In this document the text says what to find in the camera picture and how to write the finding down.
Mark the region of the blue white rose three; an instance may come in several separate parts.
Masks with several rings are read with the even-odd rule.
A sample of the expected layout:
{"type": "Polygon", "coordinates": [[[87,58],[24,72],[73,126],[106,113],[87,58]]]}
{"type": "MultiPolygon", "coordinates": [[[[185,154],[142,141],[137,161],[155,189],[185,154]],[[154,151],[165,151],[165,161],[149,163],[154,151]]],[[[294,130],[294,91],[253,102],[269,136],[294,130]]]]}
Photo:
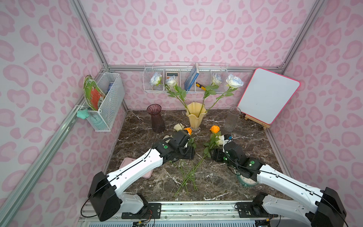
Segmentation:
{"type": "Polygon", "coordinates": [[[173,97],[179,100],[183,105],[183,107],[186,109],[186,111],[191,113],[191,111],[188,108],[188,105],[186,104],[187,92],[186,90],[178,86],[177,79],[175,76],[168,78],[164,83],[164,87],[167,90],[169,97],[173,97]]]}

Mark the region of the blue white rose one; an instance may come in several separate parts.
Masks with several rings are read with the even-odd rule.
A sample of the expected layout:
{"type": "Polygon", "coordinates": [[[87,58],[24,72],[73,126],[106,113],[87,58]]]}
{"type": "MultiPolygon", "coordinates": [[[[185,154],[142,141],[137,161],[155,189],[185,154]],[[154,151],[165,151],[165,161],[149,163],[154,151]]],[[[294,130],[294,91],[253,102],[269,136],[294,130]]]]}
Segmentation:
{"type": "Polygon", "coordinates": [[[162,75],[160,73],[154,73],[154,75],[152,76],[152,78],[150,79],[150,84],[152,86],[160,86],[162,85],[163,88],[164,87],[164,83],[162,83],[162,75]]]}

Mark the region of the blue white rose two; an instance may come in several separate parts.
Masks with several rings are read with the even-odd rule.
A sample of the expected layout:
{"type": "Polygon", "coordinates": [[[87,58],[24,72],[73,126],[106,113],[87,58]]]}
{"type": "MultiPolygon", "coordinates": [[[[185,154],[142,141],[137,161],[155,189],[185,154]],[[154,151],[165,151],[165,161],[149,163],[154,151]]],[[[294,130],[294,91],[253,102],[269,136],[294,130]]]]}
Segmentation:
{"type": "Polygon", "coordinates": [[[213,74],[212,75],[212,83],[211,85],[206,86],[207,91],[204,91],[204,95],[203,95],[203,100],[202,100],[202,106],[205,106],[205,100],[207,99],[207,97],[209,97],[210,95],[215,95],[216,94],[216,90],[219,88],[219,86],[222,83],[222,78],[219,74],[213,74]]]}

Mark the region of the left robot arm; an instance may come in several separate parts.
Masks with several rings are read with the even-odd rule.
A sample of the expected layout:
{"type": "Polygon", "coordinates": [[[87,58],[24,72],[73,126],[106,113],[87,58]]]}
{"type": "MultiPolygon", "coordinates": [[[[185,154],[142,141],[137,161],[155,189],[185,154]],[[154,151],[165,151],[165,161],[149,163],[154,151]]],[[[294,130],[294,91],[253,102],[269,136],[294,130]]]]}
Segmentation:
{"type": "Polygon", "coordinates": [[[195,149],[187,130],[155,142],[141,157],[116,171],[97,173],[92,180],[88,201],[99,221],[107,221],[118,212],[125,218],[147,220],[156,215],[147,200],[140,194],[125,194],[125,190],[146,173],[167,162],[180,159],[192,160],[195,149]]]}

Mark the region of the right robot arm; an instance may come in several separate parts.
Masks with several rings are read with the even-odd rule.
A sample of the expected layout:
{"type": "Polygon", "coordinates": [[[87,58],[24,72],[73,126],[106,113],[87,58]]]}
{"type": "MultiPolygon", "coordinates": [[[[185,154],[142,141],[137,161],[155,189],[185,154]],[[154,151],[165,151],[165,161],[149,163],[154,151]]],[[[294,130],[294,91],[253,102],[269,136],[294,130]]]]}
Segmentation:
{"type": "Polygon", "coordinates": [[[259,159],[246,156],[242,147],[232,140],[225,140],[223,145],[213,149],[211,158],[226,163],[245,186],[265,184],[289,197],[285,200],[259,193],[250,205],[251,213],[256,217],[265,212],[285,216],[311,227],[348,225],[346,209],[334,189],[320,189],[295,180],[259,159]]]}

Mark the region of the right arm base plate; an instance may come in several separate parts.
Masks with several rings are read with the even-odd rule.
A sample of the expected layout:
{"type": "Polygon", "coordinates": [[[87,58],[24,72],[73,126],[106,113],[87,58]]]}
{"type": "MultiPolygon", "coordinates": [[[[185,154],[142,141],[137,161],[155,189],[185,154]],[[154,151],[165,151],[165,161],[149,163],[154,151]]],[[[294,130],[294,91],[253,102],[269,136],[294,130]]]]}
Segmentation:
{"type": "Polygon", "coordinates": [[[234,208],[238,211],[240,218],[277,218],[276,214],[267,213],[261,205],[254,202],[237,202],[234,208]]]}

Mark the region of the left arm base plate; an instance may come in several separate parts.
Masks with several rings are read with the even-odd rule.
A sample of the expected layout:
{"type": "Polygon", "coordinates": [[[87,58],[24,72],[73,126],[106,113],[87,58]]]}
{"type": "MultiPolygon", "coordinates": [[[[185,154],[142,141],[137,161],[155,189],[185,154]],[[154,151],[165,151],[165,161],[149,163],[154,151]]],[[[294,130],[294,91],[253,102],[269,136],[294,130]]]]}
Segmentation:
{"type": "Polygon", "coordinates": [[[148,203],[144,205],[140,211],[137,213],[122,213],[122,219],[145,219],[145,218],[155,218],[160,219],[161,216],[161,203],[148,203]]]}

